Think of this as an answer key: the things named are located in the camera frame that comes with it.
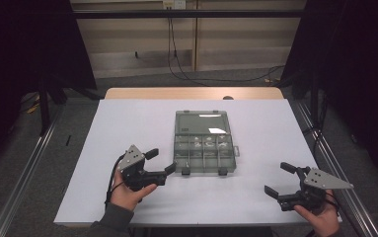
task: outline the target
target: wall outlet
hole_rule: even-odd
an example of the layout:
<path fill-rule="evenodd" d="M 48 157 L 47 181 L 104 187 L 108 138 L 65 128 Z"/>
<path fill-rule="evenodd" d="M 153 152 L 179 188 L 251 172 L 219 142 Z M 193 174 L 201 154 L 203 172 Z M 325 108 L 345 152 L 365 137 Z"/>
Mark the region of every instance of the wall outlet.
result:
<path fill-rule="evenodd" d="M 164 10 L 174 9 L 174 0 L 164 0 L 163 1 Z"/>
<path fill-rule="evenodd" d="M 184 10 L 186 8 L 186 0 L 174 0 L 174 8 L 177 10 Z"/>

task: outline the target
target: perforated metal bracket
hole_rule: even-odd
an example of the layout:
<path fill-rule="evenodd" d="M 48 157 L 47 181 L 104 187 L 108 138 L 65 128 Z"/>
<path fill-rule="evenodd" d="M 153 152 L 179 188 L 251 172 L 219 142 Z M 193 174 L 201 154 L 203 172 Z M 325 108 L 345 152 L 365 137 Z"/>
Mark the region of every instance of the perforated metal bracket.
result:
<path fill-rule="evenodd" d="M 135 145 L 131 145 L 129 149 L 126 150 L 124 157 L 118 162 L 117 169 L 122 171 L 144 159 L 145 155 L 142 154 Z"/>
<path fill-rule="evenodd" d="M 321 190 L 347 190 L 353 189 L 354 185 L 332 176 L 317 168 L 312 168 L 304 180 L 305 185 Z"/>

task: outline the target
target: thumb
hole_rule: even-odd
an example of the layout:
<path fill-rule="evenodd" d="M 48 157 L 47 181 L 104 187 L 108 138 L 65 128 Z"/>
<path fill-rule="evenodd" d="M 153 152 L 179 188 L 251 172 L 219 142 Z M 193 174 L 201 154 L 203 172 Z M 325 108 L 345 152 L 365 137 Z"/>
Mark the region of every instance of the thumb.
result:
<path fill-rule="evenodd" d="M 145 197 L 147 197 L 149 194 L 151 194 L 152 192 L 154 192 L 154 190 L 157 189 L 157 185 L 155 184 L 152 184 L 152 185 L 149 185 L 145 188 L 143 188 L 142 190 L 138 191 L 138 192 L 135 192 L 134 194 L 136 195 L 136 197 L 138 199 L 143 199 Z"/>
<path fill-rule="evenodd" d="M 298 214 L 300 214 L 303 218 L 305 218 L 311 224 L 315 223 L 317 217 L 314 214 L 312 214 L 309 210 L 307 210 L 305 207 L 301 205 L 295 205 L 293 206 L 293 208 L 294 210 L 296 210 Z"/>

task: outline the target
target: hand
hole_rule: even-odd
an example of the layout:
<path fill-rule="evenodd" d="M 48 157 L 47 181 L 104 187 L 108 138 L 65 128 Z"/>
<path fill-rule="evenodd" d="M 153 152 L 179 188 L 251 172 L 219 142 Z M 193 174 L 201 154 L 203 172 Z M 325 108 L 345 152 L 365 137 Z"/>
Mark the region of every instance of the hand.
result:
<path fill-rule="evenodd" d="M 121 177 L 121 172 L 115 171 L 113 187 L 122 182 L 123 178 Z M 134 192 L 133 190 L 128 188 L 124 183 L 122 183 L 114 189 L 111 197 L 111 203 L 119 205 L 128 210 L 134 210 L 139 201 L 151 194 L 155 189 L 157 189 L 157 185 L 152 184 L 143 188 L 140 191 Z"/>
<path fill-rule="evenodd" d="M 332 195 L 333 191 L 327 190 L 327 194 Z M 334 198 L 329 195 L 326 196 L 326 199 L 334 202 Z M 337 210 L 333 205 L 329 203 L 325 202 L 324 210 L 318 215 L 314 215 L 301 205 L 295 205 L 294 209 L 303 218 L 309 221 L 309 223 L 311 223 L 317 236 L 330 236 L 340 229 Z"/>

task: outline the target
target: transparent storage case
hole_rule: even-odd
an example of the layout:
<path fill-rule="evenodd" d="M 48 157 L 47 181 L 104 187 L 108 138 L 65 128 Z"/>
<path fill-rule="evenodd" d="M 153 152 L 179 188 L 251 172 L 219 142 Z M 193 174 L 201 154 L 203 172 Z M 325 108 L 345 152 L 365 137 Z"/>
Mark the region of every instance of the transparent storage case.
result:
<path fill-rule="evenodd" d="M 226 112 L 177 111 L 174 139 L 176 172 L 217 173 L 236 169 L 234 145 Z"/>

